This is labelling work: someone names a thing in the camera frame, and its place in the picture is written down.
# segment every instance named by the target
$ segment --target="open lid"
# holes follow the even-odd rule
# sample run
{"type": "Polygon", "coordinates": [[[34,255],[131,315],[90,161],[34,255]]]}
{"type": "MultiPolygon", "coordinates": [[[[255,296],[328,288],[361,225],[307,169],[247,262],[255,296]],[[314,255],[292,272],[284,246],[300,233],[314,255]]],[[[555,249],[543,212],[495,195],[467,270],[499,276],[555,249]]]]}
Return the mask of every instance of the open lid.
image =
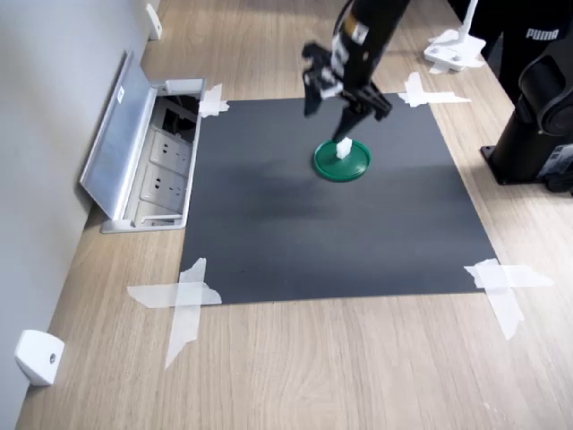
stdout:
{"type": "Polygon", "coordinates": [[[110,219],[124,215],[156,95],[130,51],[80,177],[110,219]]]}

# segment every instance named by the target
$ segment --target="puma logo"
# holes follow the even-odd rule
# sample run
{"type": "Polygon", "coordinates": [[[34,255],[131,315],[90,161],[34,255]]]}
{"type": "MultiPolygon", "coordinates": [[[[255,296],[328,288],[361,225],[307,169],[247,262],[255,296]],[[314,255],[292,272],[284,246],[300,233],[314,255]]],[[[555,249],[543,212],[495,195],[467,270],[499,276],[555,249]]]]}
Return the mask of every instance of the puma logo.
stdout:
{"type": "Polygon", "coordinates": [[[559,30],[542,31],[536,29],[527,29],[526,39],[555,40],[558,36],[559,36],[559,30]]]}

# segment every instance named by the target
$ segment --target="electrical socket box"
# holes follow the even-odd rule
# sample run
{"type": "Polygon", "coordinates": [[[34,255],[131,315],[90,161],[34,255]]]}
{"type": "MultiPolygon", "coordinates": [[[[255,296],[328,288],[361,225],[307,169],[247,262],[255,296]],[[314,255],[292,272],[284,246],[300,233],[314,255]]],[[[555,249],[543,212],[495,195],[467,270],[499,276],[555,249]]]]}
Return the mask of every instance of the electrical socket box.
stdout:
{"type": "Polygon", "coordinates": [[[204,92],[203,79],[150,82],[125,56],[80,178],[102,233],[185,227],[204,92]]]}
{"type": "Polygon", "coordinates": [[[191,145],[178,136],[156,130],[150,160],[163,168],[187,175],[191,145]]]}
{"type": "Polygon", "coordinates": [[[183,176],[161,166],[148,164],[141,189],[141,198],[145,202],[181,213],[184,197],[185,180],[183,176]]]}

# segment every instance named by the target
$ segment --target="small white cube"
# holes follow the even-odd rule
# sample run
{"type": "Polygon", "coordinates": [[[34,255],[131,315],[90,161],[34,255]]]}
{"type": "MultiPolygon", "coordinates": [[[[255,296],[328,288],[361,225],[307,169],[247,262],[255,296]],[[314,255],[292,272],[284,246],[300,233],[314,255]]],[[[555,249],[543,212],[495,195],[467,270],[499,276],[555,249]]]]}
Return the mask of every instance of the small white cube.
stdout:
{"type": "Polygon", "coordinates": [[[337,157],[339,159],[345,158],[352,150],[352,139],[345,137],[342,141],[337,143],[337,157]]]}

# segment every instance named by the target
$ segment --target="white block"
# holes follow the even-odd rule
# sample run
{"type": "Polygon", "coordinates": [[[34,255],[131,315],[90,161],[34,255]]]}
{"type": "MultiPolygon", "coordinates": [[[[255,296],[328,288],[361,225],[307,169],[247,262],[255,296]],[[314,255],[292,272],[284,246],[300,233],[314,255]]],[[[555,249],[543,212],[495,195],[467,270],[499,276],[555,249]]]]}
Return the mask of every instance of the white block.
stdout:
{"type": "Polygon", "coordinates": [[[16,363],[37,386],[52,385],[64,353],[64,343],[43,331],[24,330],[14,352],[16,363]]]}
{"type": "Polygon", "coordinates": [[[352,139],[345,137],[342,141],[337,143],[337,157],[343,159],[348,156],[352,150],[352,139]]]}

